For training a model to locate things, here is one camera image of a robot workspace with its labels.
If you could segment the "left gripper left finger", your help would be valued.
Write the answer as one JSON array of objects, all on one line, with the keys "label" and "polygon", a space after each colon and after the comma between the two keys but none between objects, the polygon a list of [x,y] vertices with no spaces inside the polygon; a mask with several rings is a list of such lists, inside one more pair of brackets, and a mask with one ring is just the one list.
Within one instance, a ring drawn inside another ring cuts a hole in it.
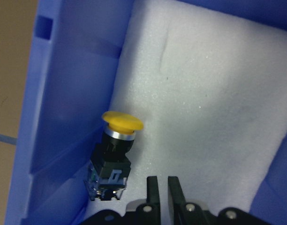
[{"label": "left gripper left finger", "polygon": [[146,202],[160,208],[159,185],[157,176],[147,177]]}]

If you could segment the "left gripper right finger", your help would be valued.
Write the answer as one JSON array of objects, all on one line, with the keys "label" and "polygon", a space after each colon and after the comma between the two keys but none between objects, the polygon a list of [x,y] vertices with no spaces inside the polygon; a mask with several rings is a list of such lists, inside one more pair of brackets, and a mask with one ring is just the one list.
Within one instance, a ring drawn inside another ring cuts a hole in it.
[{"label": "left gripper right finger", "polygon": [[183,190],[181,188],[179,179],[177,176],[169,176],[167,179],[168,187],[168,205],[169,208],[174,209],[183,205],[186,202]]}]

